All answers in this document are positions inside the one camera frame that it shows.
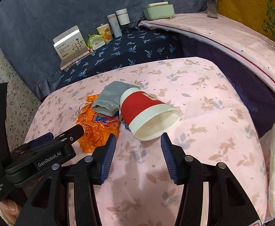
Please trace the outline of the person's left hand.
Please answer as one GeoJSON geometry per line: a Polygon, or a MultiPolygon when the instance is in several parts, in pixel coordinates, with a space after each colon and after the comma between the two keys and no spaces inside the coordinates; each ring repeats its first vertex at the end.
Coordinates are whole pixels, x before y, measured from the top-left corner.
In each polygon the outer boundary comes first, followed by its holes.
{"type": "Polygon", "coordinates": [[[0,202],[0,216],[8,225],[15,225],[21,207],[12,200],[0,202]]]}

